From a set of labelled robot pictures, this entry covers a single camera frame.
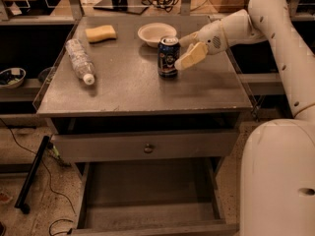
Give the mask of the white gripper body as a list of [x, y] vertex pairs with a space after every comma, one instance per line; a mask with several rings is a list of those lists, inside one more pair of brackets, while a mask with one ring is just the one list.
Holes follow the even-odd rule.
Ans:
[[228, 41], [221, 21], [203, 26], [197, 33], [197, 40], [197, 49], [205, 55], [215, 55], [226, 51], [228, 48]]

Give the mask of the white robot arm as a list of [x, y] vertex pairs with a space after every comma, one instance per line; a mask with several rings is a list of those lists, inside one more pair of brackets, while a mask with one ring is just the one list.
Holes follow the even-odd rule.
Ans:
[[286, 0], [246, 8], [181, 38], [185, 70], [236, 44], [267, 41], [290, 115], [258, 126], [240, 169], [239, 236], [315, 236], [315, 55], [290, 19]]

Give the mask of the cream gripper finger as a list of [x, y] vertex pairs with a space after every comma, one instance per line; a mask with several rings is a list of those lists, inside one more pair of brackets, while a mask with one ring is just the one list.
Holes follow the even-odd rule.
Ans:
[[204, 42], [190, 44], [187, 51], [175, 61], [177, 70], [185, 70], [203, 61], [208, 55], [208, 47]]
[[181, 47], [188, 47], [190, 44], [196, 44], [198, 42], [198, 33], [195, 31], [188, 35], [185, 35], [179, 39]]

